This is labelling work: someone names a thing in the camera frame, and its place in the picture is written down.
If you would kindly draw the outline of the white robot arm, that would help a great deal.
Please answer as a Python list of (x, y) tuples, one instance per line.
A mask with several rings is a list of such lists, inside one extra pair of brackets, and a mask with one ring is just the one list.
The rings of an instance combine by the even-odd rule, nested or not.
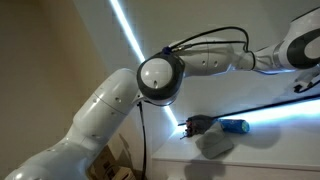
[(87, 170), (134, 106), (172, 104), (184, 78), (228, 71), (273, 75), (319, 65), (320, 8), (290, 22), (285, 38), (252, 52), (248, 40), (235, 51), (235, 40), (213, 37), (209, 31), (177, 41), (140, 64), (110, 75), (73, 118), (57, 144), (30, 157), (4, 180), (88, 180)]

